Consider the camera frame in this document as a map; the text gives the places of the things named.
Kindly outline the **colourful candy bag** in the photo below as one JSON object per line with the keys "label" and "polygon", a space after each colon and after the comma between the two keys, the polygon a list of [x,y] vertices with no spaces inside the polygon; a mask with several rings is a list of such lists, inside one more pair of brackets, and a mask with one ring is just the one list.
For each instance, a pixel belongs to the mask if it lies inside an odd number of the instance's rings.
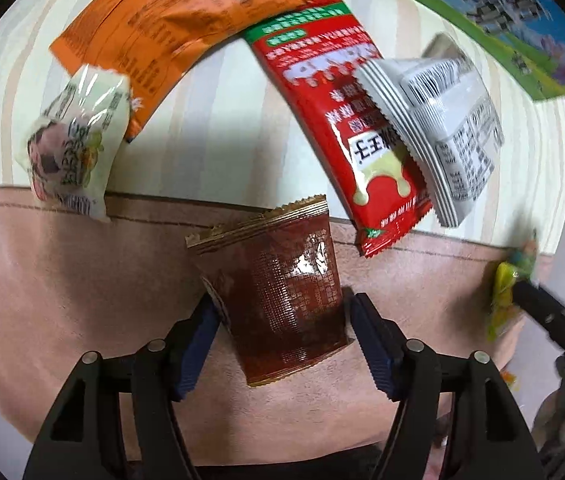
{"label": "colourful candy bag", "polygon": [[513,287],[533,277],[538,252],[537,230],[533,230],[529,240],[497,266],[487,325],[489,341],[503,337],[521,319],[522,310],[514,303]]}

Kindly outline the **white grey snack packet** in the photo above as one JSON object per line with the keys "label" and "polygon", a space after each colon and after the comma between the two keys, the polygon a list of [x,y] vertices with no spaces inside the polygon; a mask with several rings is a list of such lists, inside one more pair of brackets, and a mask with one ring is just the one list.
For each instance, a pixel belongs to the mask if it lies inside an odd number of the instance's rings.
{"label": "white grey snack packet", "polygon": [[370,58],[354,77],[417,162],[441,226],[460,226],[504,144],[499,114],[473,61],[439,34],[420,58]]}

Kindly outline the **dark red snack packet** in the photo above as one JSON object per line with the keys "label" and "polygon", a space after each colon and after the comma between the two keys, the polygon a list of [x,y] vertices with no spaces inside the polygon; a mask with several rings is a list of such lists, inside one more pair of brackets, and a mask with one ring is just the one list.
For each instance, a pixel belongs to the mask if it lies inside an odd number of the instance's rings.
{"label": "dark red snack packet", "polygon": [[277,382],[349,344],[325,196],[190,234],[186,247],[248,386]]}

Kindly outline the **small white green packet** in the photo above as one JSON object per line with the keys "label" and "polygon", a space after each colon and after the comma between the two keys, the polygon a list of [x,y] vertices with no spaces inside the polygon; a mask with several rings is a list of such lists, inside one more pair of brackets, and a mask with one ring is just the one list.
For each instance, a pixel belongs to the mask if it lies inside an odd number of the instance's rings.
{"label": "small white green packet", "polygon": [[83,65],[17,145],[36,200],[107,222],[104,193],[131,110],[127,76]]}

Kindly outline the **red long snack packet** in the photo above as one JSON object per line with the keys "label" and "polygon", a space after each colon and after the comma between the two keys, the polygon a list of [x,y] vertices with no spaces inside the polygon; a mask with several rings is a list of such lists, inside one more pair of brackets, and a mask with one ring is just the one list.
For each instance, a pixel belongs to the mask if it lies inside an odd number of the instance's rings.
{"label": "red long snack packet", "polygon": [[429,212],[426,182],[391,122],[354,78],[379,58],[343,0],[314,0],[243,38],[295,113],[372,257]]}

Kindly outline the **orange snack packet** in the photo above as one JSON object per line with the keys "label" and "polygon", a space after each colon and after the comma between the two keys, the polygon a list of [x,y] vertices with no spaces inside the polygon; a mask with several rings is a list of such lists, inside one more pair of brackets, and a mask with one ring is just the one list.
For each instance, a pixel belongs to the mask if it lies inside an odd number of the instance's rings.
{"label": "orange snack packet", "polygon": [[206,52],[313,0],[92,0],[51,44],[69,74],[85,65],[130,79],[132,141]]}

